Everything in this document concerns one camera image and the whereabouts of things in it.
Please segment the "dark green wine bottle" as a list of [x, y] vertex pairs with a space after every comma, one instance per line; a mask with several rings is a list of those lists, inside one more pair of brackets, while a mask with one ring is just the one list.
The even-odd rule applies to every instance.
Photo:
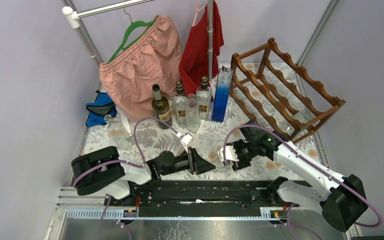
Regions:
[[154, 93], [154, 99], [152, 100], [151, 105], [154, 110], [154, 116], [161, 120], [161, 122], [158, 122], [161, 129], [168, 129], [169, 126], [172, 126], [173, 122], [169, 100], [162, 95], [158, 84], [154, 84], [152, 86], [152, 90]]

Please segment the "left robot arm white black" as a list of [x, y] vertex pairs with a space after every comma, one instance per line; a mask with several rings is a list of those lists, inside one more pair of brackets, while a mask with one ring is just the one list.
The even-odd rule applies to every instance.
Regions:
[[135, 200], [130, 182], [144, 185], [177, 172], [200, 175], [216, 167], [202, 158], [195, 148], [179, 155], [163, 151], [145, 164], [138, 164], [120, 159], [117, 148], [109, 146], [75, 158], [71, 161], [71, 168], [74, 176], [72, 186], [79, 196], [103, 193], [128, 206]]

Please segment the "vertical metal pole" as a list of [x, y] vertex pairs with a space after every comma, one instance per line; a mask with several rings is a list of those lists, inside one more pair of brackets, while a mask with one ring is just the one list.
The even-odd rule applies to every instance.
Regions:
[[208, 79], [213, 78], [213, 0], [207, 0], [207, 33], [208, 33]]

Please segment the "blue black bag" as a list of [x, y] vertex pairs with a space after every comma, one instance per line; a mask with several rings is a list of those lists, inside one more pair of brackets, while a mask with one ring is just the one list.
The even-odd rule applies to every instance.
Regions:
[[111, 115], [115, 118], [117, 114], [116, 105], [106, 92], [97, 90], [95, 93], [97, 95], [94, 102], [87, 103], [85, 105], [85, 108], [88, 111], [88, 117], [85, 125], [88, 128], [106, 125], [107, 123], [104, 117], [106, 115]]

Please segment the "clear glass flask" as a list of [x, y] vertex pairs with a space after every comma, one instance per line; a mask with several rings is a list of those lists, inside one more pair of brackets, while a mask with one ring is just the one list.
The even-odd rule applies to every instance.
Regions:
[[125, 129], [122, 122], [115, 120], [110, 114], [104, 116], [106, 130], [116, 145], [123, 151], [133, 148], [133, 139]]

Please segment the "blue glass bottle silver cap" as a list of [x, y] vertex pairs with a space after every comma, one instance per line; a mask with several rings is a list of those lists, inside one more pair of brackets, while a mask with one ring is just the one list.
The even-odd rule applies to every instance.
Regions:
[[223, 63], [217, 75], [212, 117], [213, 122], [222, 123], [225, 119], [227, 103], [232, 82], [232, 69], [230, 63]]

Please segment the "clear glass wine bottle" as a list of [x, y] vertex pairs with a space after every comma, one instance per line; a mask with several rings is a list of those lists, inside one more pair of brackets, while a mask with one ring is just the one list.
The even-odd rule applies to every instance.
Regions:
[[[306, 124], [310, 120], [312, 120], [315, 115], [309, 109], [300, 110], [298, 113], [294, 114], [292, 118], [297, 120], [301, 124]], [[286, 134], [292, 135], [295, 131], [294, 127], [288, 123], [286, 120], [279, 124], [279, 128]]]

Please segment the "clear square liquor bottle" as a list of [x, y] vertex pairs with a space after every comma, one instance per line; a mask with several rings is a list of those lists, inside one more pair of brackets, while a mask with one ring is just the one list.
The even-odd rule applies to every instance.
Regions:
[[179, 126], [186, 127], [186, 105], [188, 103], [188, 99], [186, 97], [184, 85], [180, 80], [176, 82], [175, 88], [176, 93], [173, 98], [173, 103], [177, 124]]

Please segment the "red garment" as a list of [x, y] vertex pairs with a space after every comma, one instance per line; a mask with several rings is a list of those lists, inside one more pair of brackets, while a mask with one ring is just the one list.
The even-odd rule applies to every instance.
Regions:
[[[180, 79], [186, 95], [194, 94], [201, 83], [201, 78], [209, 76], [209, 35], [207, 27], [208, 10], [205, 9], [200, 21], [190, 29], [178, 66]], [[215, 78], [219, 73], [217, 57], [221, 54], [221, 47], [224, 45], [221, 16], [215, 1], [213, 2], [212, 41], [212, 77]]]

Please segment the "pink clothes hanger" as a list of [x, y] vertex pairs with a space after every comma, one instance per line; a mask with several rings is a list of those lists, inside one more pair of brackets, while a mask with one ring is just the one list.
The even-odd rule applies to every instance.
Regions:
[[207, 2], [204, 0], [195, 0], [194, 1], [194, 18], [192, 22], [192, 26], [196, 26], [200, 20], [200, 17], [202, 17], [203, 12], [207, 8]]

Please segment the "small clear bottle bluish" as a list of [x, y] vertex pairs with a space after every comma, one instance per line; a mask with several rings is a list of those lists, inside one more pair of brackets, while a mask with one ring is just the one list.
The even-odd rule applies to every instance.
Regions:
[[214, 158], [212, 163], [216, 166], [216, 168], [225, 168], [225, 162], [224, 161], [220, 161], [220, 159], [217, 157], [217, 158]]

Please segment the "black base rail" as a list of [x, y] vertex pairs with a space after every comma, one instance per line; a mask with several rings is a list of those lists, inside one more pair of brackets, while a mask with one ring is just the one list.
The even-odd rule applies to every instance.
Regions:
[[125, 208], [128, 218], [250, 218], [260, 216], [260, 208], [283, 211], [290, 205], [269, 180], [155, 180], [127, 185], [125, 197], [107, 193], [104, 202]]

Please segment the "metal clothes rail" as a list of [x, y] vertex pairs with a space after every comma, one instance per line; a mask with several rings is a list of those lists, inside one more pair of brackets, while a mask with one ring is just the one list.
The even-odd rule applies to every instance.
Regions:
[[111, 58], [133, 22], [151, 22], [158, 15], [160, 0], [124, 0], [89, 10], [77, 10], [64, 0], [62, 14], [75, 30], [97, 67]]

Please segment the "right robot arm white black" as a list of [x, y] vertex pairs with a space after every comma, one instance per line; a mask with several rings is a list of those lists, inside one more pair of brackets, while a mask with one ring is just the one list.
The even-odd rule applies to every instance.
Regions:
[[225, 142], [219, 151], [233, 168], [246, 168], [256, 156], [280, 163], [303, 178], [309, 185], [299, 185], [278, 177], [267, 191], [273, 206], [295, 203], [323, 216], [339, 232], [346, 232], [368, 209], [362, 180], [354, 174], [346, 177], [311, 159], [277, 131], [270, 131], [252, 122], [239, 126], [244, 139]]

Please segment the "small clear glass bottle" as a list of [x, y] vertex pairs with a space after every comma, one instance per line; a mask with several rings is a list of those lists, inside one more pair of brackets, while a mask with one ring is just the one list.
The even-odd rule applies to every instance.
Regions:
[[188, 102], [185, 108], [186, 129], [191, 133], [196, 133], [201, 125], [199, 105], [197, 104], [195, 94], [189, 94], [187, 99]]

